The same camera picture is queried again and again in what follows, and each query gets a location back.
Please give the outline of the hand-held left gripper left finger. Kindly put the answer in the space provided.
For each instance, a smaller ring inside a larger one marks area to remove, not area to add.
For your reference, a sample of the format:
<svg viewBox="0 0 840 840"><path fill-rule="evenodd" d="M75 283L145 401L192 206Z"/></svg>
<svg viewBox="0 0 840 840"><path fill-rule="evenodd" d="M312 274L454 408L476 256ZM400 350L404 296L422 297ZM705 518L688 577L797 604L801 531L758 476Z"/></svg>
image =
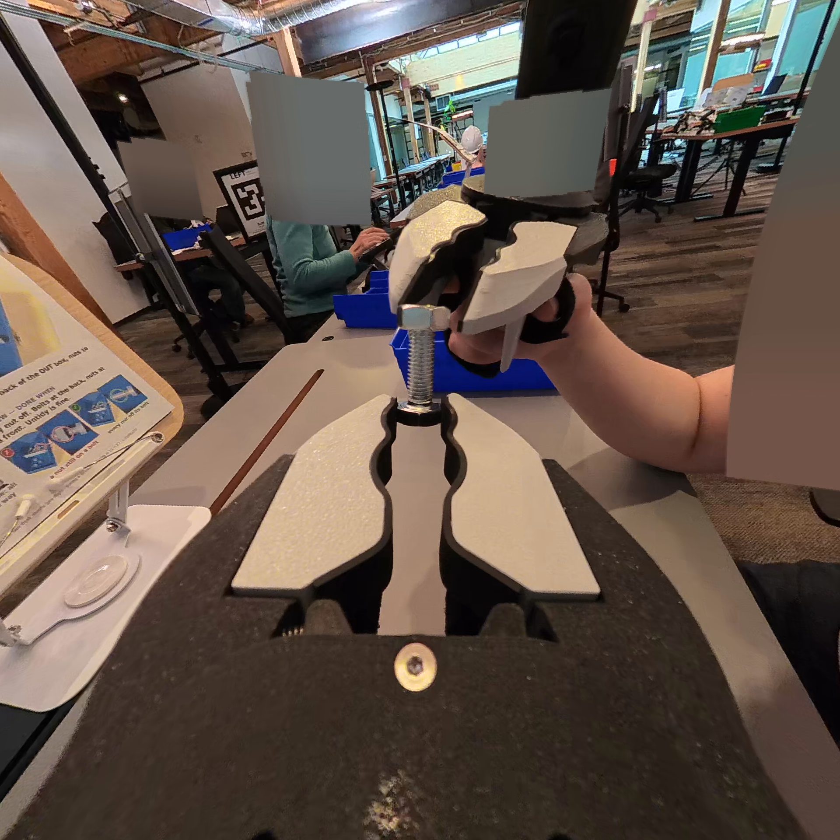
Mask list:
<svg viewBox="0 0 840 840"><path fill-rule="evenodd" d="M231 583L308 608L338 603L357 634L376 634L393 571L396 399L378 395L299 447Z"/></svg>

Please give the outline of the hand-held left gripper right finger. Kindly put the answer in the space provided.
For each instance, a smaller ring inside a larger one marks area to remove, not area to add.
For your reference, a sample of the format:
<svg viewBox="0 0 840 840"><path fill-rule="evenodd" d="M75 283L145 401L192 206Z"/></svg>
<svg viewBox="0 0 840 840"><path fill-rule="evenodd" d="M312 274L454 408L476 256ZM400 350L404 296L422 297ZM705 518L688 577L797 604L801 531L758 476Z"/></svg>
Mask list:
<svg viewBox="0 0 840 840"><path fill-rule="evenodd" d="M461 395L444 398L440 430L445 633L478 635L497 606L529 624L539 604L596 602L601 587L537 450Z"/></svg>

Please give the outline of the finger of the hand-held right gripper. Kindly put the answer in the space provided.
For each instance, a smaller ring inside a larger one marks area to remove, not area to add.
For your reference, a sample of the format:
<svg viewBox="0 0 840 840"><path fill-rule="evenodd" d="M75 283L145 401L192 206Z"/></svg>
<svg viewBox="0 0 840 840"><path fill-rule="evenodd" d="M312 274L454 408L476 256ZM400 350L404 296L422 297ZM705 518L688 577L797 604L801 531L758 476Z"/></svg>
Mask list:
<svg viewBox="0 0 840 840"><path fill-rule="evenodd" d="M488 218L465 203L444 201L402 230L389 267L389 302L406 305L461 302L482 250Z"/></svg>
<svg viewBox="0 0 840 840"><path fill-rule="evenodd" d="M555 222L522 221L508 242L481 268L459 330L466 335L504 328L500 372L515 357L526 317L551 299L566 272L565 252L576 227Z"/></svg>

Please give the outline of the silver hex bolt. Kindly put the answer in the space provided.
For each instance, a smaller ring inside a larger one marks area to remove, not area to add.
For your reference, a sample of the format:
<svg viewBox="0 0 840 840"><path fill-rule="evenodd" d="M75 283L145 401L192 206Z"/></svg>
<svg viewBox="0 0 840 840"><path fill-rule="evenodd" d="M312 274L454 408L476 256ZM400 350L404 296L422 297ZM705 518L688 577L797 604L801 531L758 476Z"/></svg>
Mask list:
<svg viewBox="0 0 840 840"><path fill-rule="evenodd" d="M451 318L446 307L403 304L397 309L397 325L407 333L407 400L428 404L434 399L434 342Z"/></svg>

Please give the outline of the person's right forearm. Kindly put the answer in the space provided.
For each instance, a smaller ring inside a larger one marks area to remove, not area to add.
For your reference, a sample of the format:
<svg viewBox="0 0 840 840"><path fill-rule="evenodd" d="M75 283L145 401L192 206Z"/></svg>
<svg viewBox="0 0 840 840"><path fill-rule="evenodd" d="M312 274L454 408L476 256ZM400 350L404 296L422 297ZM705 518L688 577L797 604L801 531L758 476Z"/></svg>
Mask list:
<svg viewBox="0 0 840 840"><path fill-rule="evenodd" d="M723 475L734 365L691 376L630 349L598 319L549 377L605 444L650 466Z"/></svg>

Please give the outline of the person's right hand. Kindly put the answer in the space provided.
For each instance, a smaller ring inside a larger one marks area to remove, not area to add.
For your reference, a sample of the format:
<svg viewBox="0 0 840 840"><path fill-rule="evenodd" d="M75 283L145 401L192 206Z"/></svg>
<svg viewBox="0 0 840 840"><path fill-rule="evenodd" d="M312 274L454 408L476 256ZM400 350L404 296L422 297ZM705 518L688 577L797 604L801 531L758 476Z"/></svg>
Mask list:
<svg viewBox="0 0 840 840"><path fill-rule="evenodd" d="M560 369L562 363L573 358L579 345L595 326L598 320L592 309L592 286L582 274L567 275L565 283L572 289L574 309L570 320L563 329L565 338L548 343L526 343L519 341L516 345L514 358L531 360L539 364L549 376ZM506 328L496 328L488 331L466 334L456 331L457 321L464 306L458 308L450 319L451 334L448 339L448 350L463 362L472 364L494 364L501 362Z"/></svg>

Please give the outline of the wooden desk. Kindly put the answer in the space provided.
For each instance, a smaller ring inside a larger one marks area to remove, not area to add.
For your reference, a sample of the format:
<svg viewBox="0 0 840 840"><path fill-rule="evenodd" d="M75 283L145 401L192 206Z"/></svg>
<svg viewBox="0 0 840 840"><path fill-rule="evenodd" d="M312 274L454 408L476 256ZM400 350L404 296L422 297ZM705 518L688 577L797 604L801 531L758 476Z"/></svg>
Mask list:
<svg viewBox="0 0 840 840"><path fill-rule="evenodd" d="M656 142L666 142L672 140L686 142L686 151L680 167L679 179L672 204L679 205L691 203L710 197L710 194L703 193L702 195L698 194L697 196L694 196L692 193L692 188L695 184L697 176L702 147L704 144L710 143L711 141L735 140L740 142L741 151L737 159L736 170L731 180L727 201L723 210L719 214L695 217L694 222L717 222L732 217L746 217L764 214L768 209L767 206L739 210L740 196L750 171L750 165L763 141L787 139L793 133L795 126L800 119L801 116L797 115L788 119L768 122L755 127L737 129L722 133L678 133L670 130L654 132L654 140Z"/></svg>

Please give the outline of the black white marker sign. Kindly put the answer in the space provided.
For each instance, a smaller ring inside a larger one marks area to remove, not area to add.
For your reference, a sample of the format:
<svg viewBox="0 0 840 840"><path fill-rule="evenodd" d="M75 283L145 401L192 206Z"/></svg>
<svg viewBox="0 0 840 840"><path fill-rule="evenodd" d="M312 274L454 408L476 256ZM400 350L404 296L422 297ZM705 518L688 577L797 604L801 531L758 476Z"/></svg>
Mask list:
<svg viewBox="0 0 840 840"><path fill-rule="evenodd" d="M266 203L257 161L215 170L213 176L238 223L245 242L266 237Z"/></svg>

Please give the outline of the white board stand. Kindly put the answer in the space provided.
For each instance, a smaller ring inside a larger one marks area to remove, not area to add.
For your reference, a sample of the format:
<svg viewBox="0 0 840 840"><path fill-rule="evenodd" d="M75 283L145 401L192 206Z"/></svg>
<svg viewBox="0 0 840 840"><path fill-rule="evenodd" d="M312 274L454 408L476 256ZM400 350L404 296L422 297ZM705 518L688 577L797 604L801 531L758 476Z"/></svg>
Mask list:
<svg viewBox="0 0 840 840"><path fill-rule="evenodd" d="M110 655L132 614L175 556L210 521L194 479L133 493L125 523L101 524L3 619L2 705L52 711Z"/></svg>

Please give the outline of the instruction poster board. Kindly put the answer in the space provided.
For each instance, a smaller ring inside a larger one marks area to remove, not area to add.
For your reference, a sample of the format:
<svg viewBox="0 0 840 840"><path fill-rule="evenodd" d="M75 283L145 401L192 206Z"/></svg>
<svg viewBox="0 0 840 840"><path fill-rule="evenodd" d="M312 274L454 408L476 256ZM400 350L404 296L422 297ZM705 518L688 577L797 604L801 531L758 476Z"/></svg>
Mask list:
<svg viewBox="0 0 840 840"><path fill-rule="evenodd" d="M42 269L2 255L1 593L180 431L179 396Z"/></svg>

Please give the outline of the black phone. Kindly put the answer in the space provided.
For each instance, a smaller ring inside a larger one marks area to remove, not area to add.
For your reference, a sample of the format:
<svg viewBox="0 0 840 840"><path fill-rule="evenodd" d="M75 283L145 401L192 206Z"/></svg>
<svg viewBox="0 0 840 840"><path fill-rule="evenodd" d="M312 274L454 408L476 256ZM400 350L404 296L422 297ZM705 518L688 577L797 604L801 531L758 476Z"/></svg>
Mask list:
<svg viewBox="0 0 840 840"><path fill-rule="evenodd" d="M1 705L1 799L67 716L77 699L48 711Z"/></svg>

